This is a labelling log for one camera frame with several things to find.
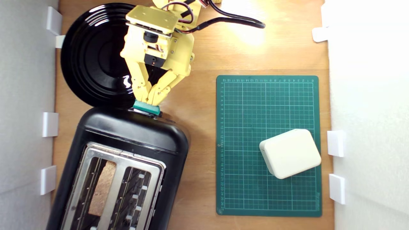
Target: wooden surface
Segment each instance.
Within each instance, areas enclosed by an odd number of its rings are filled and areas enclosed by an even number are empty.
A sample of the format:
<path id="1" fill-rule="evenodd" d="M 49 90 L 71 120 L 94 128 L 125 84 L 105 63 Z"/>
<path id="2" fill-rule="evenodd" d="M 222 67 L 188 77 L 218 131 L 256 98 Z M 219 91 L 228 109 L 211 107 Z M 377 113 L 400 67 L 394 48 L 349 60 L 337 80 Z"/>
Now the wooden surface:
<path id="1" fill-rule="evenodd" d="M 63 33 L 86 10 L 107 0 L 60 0 Z M 150 1 L 126 0 L 150 5 Z M 170 230 L 192 229 L 334 229 L 334 205 L 329 199 L 328 174 L 332 159 L 327 154 L 330 129 L 328 53 L 326 43 L 316 44 L 311 29 L 321 26 L 323 0 L 223 0 L 222 9 L 255 17 L 265 29 L 219 23 L 195 32 L 196 55 L 191 75 L 177 85 L 161 109 L 191 132 L 192 145 L 173 207 Z M 218 16 L 204 9 L 200 21 Z M 63 79 L 57 51 L 56 111 L 60 131 L 54 141 L 53 162 L 58 181 L 80 117 L 90 107 L 79 100 Z M 216 77 L 221 74 L 314 74 L 319 76 L 323 216 L 284 218 L 218 216 L 216 214 Z"/>

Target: robotic arm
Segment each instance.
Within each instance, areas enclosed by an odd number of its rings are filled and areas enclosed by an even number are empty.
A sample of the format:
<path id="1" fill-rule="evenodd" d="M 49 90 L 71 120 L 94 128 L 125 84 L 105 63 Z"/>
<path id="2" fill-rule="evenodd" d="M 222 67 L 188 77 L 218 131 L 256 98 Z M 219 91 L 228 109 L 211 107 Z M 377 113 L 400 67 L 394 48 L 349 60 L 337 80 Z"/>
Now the robotic arm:
<path id="1" fill-rule="evenodd" d="M 212 0 L 153 2 L 156 7 L 138 5 L 126 15 L 129 28 L 121 52 L 131 74 L 136 100 L 152 106 L 158 106 L 174 86 L 189 76 L 194 59 L 191 33 L 217 22 L 265 27 L 255 19 L 218 9 Z M 196 26 L 201 8 L 207 5 L 228 18 L 219 17 Z M 149 81 L 146 64 L 166 71 L 155 85 Z"/>

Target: green cutting mat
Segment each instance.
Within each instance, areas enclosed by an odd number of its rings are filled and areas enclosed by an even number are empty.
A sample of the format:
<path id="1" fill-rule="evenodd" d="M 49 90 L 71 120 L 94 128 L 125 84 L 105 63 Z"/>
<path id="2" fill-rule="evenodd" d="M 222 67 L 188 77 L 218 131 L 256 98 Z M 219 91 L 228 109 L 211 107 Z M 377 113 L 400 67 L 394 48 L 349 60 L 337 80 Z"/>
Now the green cutting mat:
<path id="1" fill-rule="evenodd" d="M 258 147 L 291 129 L 308 129 L 321 152 L 317 76 L 218 76 L 218 214 L 322 215 L 321 166 L 280 180 Z"/>

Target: white box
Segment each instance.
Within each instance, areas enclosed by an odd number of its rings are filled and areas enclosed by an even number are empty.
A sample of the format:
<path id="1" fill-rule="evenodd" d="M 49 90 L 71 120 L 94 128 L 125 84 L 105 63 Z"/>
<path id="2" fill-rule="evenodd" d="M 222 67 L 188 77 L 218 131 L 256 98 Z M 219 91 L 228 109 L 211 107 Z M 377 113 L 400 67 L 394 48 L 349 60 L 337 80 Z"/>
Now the white box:
<path id="1" fill-rule="evenodd" d="M 293 129 L 260 143 L 260 150 L 268 170 L 278 179 L 284 179 L 321 164 L 311 133 Z"/>

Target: white clip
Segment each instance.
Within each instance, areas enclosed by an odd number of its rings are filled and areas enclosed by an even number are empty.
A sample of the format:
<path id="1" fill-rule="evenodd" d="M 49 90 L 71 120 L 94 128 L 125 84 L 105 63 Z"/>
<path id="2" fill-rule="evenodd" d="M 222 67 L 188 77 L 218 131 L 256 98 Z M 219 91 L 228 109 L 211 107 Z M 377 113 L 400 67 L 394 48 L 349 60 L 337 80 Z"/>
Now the white clip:
<path id="1" fill-rule="evenodd" d="M 55 36 L 55 48 L 62 49 L 64 43 L 65 35 Z"/>
<path id="2" fill-rule="evenodd" d="M 330 198 L 336 202 L 345 204 L 345 178 L 330 174 Z"/>
<path id="3" fill-rule="evenodd" d="M 331 14 L 329 3 L 324 3 L 321 6 L 321 21 L 322 27 L 316 27 L 312 29 L 312 39 L 314 42 L 322 42 L 328 40 L 329 26 L 331 23 Z"/>
<path id="4" fill-rule="evenodd" d="M 312 39 L 314 42 L 322 42 L 328 40 L 329 28 L 317 27 L 312 29 Z"/>
<path id="5" fill-rule="evenodd" d="M 327 131 L 328 154 L 344 157 L 344 131 Z"/>

